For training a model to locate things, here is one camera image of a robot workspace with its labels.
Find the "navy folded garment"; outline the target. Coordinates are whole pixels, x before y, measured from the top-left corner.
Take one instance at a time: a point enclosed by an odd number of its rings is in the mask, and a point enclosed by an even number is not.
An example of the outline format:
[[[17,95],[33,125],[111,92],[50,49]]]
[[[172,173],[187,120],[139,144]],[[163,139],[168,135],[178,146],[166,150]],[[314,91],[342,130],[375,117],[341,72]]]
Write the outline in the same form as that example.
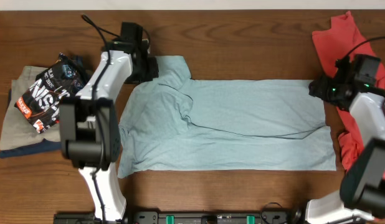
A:
[[[8,99],[8,105],[10,104],[11,100],[11,90],[9,91],[9,99]],[[0,159],[5,159],[9,157],[19,157],[19,156],[27,156],[31,154],[38,154],[43,152],[50,152],[50,151],[56,151],[60,149],[60,141],[59,142],[52,142],[43,140],[43,142],[31,144],[29,146],[21,146],[19,148],[1,151],[0,150]]]

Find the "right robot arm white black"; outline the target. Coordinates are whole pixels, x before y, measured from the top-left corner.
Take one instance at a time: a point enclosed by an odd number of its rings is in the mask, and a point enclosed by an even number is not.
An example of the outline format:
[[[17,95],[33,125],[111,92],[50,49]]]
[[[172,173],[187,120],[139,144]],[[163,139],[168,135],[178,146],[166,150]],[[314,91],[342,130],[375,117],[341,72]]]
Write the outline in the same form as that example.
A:
[[[385,90],[375,86],[380,59],[357,54],[336,61],[333,78],[309,85],[309,94],[354,118],[364,150],[345,174],[339,190],[310,200],[305,223],[366,223],[385,218]]]

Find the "light blue t-shirt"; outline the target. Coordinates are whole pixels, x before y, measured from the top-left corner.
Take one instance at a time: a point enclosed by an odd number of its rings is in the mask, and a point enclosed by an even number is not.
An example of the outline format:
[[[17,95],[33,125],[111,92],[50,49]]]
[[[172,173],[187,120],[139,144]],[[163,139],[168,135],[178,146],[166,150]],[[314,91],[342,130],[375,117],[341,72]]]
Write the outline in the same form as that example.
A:
[[[118,176],[144,170],[336,170],[323,102],[307,80],[194,80],[181,56],[132,91]]]

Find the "black printed folded shirt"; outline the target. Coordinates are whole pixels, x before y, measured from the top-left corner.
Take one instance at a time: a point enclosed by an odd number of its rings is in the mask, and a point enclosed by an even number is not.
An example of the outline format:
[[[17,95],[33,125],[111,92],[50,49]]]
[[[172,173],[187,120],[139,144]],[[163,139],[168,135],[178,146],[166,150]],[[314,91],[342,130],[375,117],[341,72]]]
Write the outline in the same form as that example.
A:
[[[59,123],[59,103],[75,96],[88,82],[89,75],[80,56],[60,53],[58,60],[36,76],[35,82],[14,106],[39,134]]]

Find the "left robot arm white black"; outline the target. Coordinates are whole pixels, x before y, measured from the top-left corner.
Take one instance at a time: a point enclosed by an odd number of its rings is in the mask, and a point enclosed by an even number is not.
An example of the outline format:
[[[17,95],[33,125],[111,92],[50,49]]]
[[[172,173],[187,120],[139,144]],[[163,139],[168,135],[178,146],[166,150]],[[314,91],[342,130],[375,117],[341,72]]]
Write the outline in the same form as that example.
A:
[[[124,84],[158,76],[150,35],[123,22],[120,34],[103,42],[100,63],[87,84],[59,106],[62,155],[72,162],[93,198],[92,213],[57,213],[54,223],[126,223],[126,198],[116,174],[121,139],[115,102]]]

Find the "red printed t-shirt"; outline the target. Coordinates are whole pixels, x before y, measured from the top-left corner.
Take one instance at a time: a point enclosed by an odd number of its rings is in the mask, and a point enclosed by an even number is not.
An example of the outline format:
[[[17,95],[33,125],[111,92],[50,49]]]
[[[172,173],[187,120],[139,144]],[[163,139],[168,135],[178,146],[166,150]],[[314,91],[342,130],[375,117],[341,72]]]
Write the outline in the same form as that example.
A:
[[[366,38],[361,35],[352,13],[348,11],[333,16],[330,29],[312,32],[312,40],[325,74],[333,77],[336,73],[335,62]],[[364,144],[356,121],[350,113],[340,109],[337,112],[345,126],[345,130],[338,135],[341,164],[348,171],[363,152]]]

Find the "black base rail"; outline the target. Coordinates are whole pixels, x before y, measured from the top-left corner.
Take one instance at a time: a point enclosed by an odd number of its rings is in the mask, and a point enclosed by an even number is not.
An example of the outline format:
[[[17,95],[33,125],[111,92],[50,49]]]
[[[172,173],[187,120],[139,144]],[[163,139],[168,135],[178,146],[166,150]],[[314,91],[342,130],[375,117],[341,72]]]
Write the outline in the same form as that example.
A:
[[[136,212],[115,220],[116,224],[305,224],[301,212],[264,210],[257,213],[158,213]]]

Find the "beige folded garment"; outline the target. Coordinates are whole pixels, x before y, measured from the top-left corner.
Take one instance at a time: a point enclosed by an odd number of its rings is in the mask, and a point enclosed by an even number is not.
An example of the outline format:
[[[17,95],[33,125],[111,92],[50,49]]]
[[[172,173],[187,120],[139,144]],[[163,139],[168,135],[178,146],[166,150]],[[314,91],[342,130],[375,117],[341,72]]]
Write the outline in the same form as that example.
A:
[[[11,81],[11,100],[4,118],[0,150],[6,151],[21,146],[43,142],[43,140],[59,142],[59,125],[39,134],[35,128],[28,123],[22,113],[14,106],[16,101],[35,82],[36,76],[45,70],[44,67],[25,66],[19,78]]]

